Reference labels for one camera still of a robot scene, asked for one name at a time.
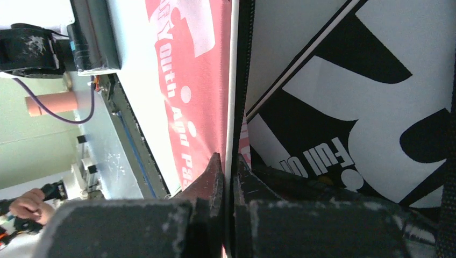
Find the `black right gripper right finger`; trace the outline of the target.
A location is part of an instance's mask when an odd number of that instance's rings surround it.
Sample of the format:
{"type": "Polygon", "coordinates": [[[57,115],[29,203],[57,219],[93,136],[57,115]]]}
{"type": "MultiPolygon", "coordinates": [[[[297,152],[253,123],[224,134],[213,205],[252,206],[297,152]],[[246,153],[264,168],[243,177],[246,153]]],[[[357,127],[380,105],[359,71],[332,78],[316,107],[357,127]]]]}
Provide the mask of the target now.
{"type": "Polygon", "coordinates": [[[380,200],[237,157],[231,176],[234,257],[409,257],[406,215],[380,200]]]}

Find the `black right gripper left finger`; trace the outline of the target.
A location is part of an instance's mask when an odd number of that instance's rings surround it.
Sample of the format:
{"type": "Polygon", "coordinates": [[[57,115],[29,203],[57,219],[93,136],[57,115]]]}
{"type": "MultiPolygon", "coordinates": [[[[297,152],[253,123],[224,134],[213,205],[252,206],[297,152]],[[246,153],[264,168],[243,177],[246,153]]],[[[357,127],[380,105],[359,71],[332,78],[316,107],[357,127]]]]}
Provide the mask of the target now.
{"type": "Polygon", "coordinates": [[[214,153],[170,199],[84,200],[58,208],[34,257],[221,257],[224,175],[214,153]]]}

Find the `black racket cover bag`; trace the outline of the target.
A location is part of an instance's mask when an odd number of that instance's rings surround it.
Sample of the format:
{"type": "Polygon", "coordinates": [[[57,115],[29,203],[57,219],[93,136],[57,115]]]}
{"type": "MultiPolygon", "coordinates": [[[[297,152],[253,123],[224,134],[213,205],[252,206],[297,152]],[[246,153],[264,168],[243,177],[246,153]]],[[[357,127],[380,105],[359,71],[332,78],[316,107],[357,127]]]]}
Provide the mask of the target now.
{"type": "Polygon", "coordinates": [[[257,1],[254,164],[438,220],[455,1],[257,1]]]}

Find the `pink racket cover bag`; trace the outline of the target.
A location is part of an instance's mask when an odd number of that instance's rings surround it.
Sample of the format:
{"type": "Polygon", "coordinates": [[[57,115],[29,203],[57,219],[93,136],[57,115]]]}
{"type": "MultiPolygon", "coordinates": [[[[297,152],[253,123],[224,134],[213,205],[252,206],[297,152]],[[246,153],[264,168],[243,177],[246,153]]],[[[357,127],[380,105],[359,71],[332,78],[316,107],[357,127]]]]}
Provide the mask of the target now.
{"type": "Polygon", "coordinates": [[[213,154],[229,169],[239,143],[234,108],[242,65],[239,32],[248,31],[253,1],[146,1],[165,105],[173,165],[181,189],[205,171],[213,154]]]}

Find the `black shuttlecock tube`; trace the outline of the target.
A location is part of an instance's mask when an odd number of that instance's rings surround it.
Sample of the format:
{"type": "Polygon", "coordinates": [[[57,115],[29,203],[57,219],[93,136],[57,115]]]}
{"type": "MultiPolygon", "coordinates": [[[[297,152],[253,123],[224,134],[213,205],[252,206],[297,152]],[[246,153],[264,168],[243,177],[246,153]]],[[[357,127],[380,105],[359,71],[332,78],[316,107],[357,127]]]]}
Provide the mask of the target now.
{"type": "Polygon", "coordinates": [[[118,72],[120,63],[107,2],[74,0],[70,4],[74,22],[67,31],[78,75],[118,72]]]}

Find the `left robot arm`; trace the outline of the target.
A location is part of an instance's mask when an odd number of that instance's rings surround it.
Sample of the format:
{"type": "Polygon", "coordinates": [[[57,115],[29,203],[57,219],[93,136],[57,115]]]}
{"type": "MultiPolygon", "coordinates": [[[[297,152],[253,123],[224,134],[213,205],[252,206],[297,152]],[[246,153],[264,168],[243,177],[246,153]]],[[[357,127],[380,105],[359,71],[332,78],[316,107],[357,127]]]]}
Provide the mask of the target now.
{"type": "Polygon", "coordinates": [[[6,77],[57,79],[75,70],[68,36],[24,23],[1,30],[1,73],[6,77]]]}

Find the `person hand in background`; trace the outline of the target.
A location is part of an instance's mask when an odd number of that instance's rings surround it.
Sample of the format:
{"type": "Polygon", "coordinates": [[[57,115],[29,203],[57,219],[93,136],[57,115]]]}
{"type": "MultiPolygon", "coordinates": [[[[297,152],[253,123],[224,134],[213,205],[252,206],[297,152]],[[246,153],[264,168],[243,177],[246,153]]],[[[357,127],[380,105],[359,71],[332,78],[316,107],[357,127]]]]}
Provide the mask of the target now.
{"type": "Polygon", "coordinates": [[[44,201],[45,194],[40,189],[32,189],[17,197],[9,206],[9,211],[22,219],[33,220],[46,225],[55,214],[53,206],[44,201]]]}

